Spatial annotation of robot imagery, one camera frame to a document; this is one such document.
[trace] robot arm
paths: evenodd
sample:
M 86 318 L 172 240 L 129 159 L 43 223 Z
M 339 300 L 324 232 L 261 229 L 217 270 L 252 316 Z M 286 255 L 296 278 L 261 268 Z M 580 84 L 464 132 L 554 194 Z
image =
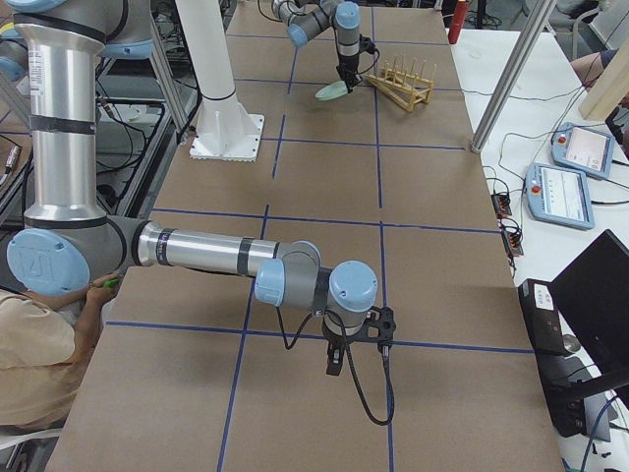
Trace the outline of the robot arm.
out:
M 306 13 L 305 6 L 316 8 Z M 330 27 L 334 28 L 338 66 L 336 72 L 348 92 L 361 81 L 359 62 L 361 53 L 373 55 L 375 45 L 360 33 L 359 6 L 344 0 L 273 0 L 273 15 L 288 25 L 288 35 L 296 47 L 306 45 Z
M 133 265 L 238 274 L 256 279 L 261 302 L 324 319 L 329 374 L 338 375 L 347 344 L 367 340 L 369 327 L 378 332 L 371 342 L 390 346 L 392 314 L 372 309 L 377 279 L 363 263 L 330 269 L 310 243 L 165 229 L 96 204 L 94 58 L 150 54 L 147 0 L 6 1 L 29 47 L 35 202 L 7 250 L 20 282 L 61 295 Z

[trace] person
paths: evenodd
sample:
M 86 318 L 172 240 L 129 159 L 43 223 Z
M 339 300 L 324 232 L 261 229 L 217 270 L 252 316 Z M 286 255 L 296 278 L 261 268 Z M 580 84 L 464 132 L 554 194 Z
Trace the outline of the person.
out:
M 0 426 L 26 431 L 63 424 L 100 335 L 102 307 L 116 295 L 110 274 L 61 297 L 0 290 Z M 85 300 L 74 325 L 58 312 Z
M 613 57 L 618 52 L 617 49 L 609 49 L 602 52 L 588 54 L 586 56 L 575 59 L 570 63 L 575 74 L 581 81 L 581 84 L 590 89 L 602 74 L 602 71 L 609 65 Z M 629 93 L 622 97 L 619 103 L 623 108 L 629 109 Z M 623 147 L 625 154 L 629 156 L 629 126 L 622 131 L 622 128 L 614 122 L 618 116 L 619 108 L 616 107 L 605 120 L 611 134 L 616 138 L 618 143 Z

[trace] chair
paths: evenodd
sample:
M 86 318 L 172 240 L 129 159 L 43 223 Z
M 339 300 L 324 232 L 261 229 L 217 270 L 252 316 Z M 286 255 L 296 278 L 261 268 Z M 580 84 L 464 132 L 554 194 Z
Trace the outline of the chair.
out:
M 42 459 L 42 454 L 34 454 L 37 457 L 29 457 L 28 454 L 23 452 L 24 445 L 28 441 L 32 440 L 50 440 L 52 438 L 58 438 L 61 435 L 61 428 L 54 428 L 50 430 L 42 430 L 35 431 L 33 433 L 25 433 L 24 431 L 20 431 L 17 428 L 0 426 L 0 455 L 4 455 L 6 457 L 6 463 L 0 463 L 0 465 L 4 466 L 4 470 L 27 470 L 26 467 L 39 458 Z M 13 449 L 9 451 L 8 454 L 3 454 L 3 452 L 8 451 L 8 449 Z
M 541 0 L 522 0 L 522 8 L 511 21 L 511 24 L 509 25 L 509 29 L 511 30 L 513 28 L 513 25 L 520 18 L 520 16 L 524 15 L 525 17 L 528 17 L 529 15 L 531 15 L 531 11 L 536 6 L 538 1 L 541 1 Z M 571 18 L 571 13 L 575 11 L 575 9 L 577 8 L 579 4 L 583 4 L 583 1 L 582 0 L 558 0 L 557 5 L 555 6 L 554 10 L 550 14 L 550 17 L 548 18 L 548 24 L 546 25 L 546 28 L 553 34 L 557 34 L 559 32 L 572 34 L 571 59 L 577 58 L 579 25 L 587 18 L 595 17 L 601 11 L 599 2 L 597 2 L 597 6 L 594 7 L 593 9 L 585 13 L 582 13 L 576 18 Z

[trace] metal frame pole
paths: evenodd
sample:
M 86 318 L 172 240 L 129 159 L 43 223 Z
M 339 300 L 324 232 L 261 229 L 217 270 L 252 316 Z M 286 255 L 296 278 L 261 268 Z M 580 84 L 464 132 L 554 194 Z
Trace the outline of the metal frame pole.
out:
M 513 52 L 511 52 L 511 56 L 507 61 L 507 65 L 504 67 L 504 71 L 502 71 L 502 75 L 500 76 L 498 84 L 493 91 L 491 100 L 487 105 L 483 118 L 481 118 L 479 127 L 472 139 L 472 143 L 470 145 L 470 150 L 472 152 L 480 153 L 481 150 L 483 150 L 483 146 L 485 145 L 487 138 L 489 137 L 489 134 L 491 133 L 491 130 L 493 129 L 493 126 L 495 125 L 495 122 L 504 107 L 504 104 L 509 98 L 509 93 L 511 93 L 518 77 L 520 77 L 520 73 L 526 64 L 531 51 L 535 47 L 538 37 L 543 31 L 543 28 L 548 21 L 548 17 L 550 17 L 550 13 L 556 3 L 557 0 L 542 0 L 536 4 L 534 10 L 531 12 L 529 20 L 520 33 L 518 41 L 513 47 Z
M 155 24 L 153 18 L 150 19 L 150 35 L 153 39 L 153 52 L 150 55 L 150 65 L 153 68 L 155 77 L 157 77 L 157 82 L 159 83 L 161 92 L 163 93 L 166 104 L 168 105 L 170 115 L 175 122 L 177 132 L 181 133 L 186 126 L 188 117 L 181 101 L 181 97 L 175 87 L 173 73 L 170 69 L 170 64 L 168 64 L 168 58 L 166 57 L 166 52 L 161 44 L 161 39 L 159 38 L 159 33 L 157 31 L 157 25 Z

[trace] person's arm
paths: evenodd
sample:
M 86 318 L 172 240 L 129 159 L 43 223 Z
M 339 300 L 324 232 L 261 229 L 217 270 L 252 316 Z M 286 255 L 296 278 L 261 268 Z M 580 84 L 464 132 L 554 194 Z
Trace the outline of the person's arm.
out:
M 107 280 L 111 280 L 112 278 L 116 278 L 118 275 L 114 273 L 110 273 L 108 275 L 104 275 L 100 278 L 97 278 L 94 282 L 92 282 L 87 287 L 78 290 L 76 292 L 67 293 L 66 295 L 61 295 L 60 297 L 48 297 L 46 295 L 41 295 L 40 293 L 35 293 L 31 290 L 28 292 L 24 292 L 23 295 L 31 298 L 35 302 L 43 303 L 45 306 L 50 308 L 53 312 L 56 312 L 63 307 L 70 305 L 71 303 L 78 302 L 79 300 L 83 300 L 86 296 L 90 287 L 102 287 L 103 283 Z
M 60 297 L 48 297 L 46 295 L 41 295 L 40 293 L 35 293 L 31 290 L 29 290 L 28 292 L 24 292 L 23 294 L 31 298 L 35 302 L 43 303 L 46 307 L 50 308 L 50 310 L 56 312 L 57 310 L 60 310 L 67 305 L 70 305 L 71 303 L 75 303 L 79 300 L 84 299 L 88 290 L 89 286 L 76 292 L 61 295 Z
M 74 325 L 75 350 L 63 364 L 81 362 L 89 354 L 100 335 L 100 310 L 116 296 L 114 289 L 92 287 L 86 296 L 86 305 Z
M 586 89 L 594 85 L 604 69 L 598 52 L 575 59 L 570 65 Z

